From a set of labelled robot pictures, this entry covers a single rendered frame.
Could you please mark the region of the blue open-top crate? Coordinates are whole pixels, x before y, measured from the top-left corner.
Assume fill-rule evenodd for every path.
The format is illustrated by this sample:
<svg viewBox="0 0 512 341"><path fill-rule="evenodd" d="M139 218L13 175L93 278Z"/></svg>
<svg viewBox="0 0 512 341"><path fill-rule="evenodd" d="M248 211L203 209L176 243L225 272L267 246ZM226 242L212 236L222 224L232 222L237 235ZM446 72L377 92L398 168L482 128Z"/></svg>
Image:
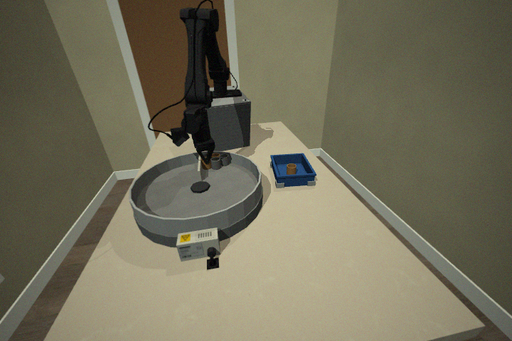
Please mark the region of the blue open-top crate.
<svg viewBox="0 0 512 341"><path fill-rule="evenodd" d="M308 181L314 181L316 172L304 153L270 155L270 157L277 183L284 183L285 187L292 187L307 185ZM287 175L287 164L290 163L297 166L294 175Z"/></svg>

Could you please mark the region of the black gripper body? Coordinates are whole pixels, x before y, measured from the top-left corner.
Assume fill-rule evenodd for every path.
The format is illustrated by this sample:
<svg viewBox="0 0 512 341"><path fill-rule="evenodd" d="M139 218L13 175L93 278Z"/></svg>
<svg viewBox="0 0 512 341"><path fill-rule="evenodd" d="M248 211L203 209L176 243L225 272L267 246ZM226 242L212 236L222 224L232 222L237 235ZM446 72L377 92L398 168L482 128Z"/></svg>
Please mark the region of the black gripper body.
<svg viewBox="0 0 512 341"><path fill-rule="evenodd" d="M203 129L203 136L204 136L205 142L198 143L198 144L195 144L193 142L194 146L196 147L196 150L204 149L204 148L215 148L215 142L212 139L212 137L210 136L209 124L206 125L205 128L202 126L201 129Z"/></svg>

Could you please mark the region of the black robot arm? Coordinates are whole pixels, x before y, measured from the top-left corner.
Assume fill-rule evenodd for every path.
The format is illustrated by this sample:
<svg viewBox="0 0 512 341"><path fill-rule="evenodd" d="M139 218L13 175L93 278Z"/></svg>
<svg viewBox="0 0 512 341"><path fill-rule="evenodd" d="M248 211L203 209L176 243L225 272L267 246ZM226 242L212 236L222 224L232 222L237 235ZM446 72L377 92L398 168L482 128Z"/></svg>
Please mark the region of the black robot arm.
<svg viewBox="0 0 512 341"><path fill-rule="evenodd" d="M205 142L201 127L205 128L209 124L206 109L211 107L213 99L242 96L240 90L227 90L230 70L220 54L215 34L219 28L218 10L198 9L196 12L196 9L188 7L180 10L180 19L185 23L188 36L188 69L184 96L192 80L193 84L185 98L186 110L183 111L181 127L170 129L172 141L178 147L190 138L188 134L191 134L195 144ZM206 57L214 91L210 91L208 85Z"/></svg>

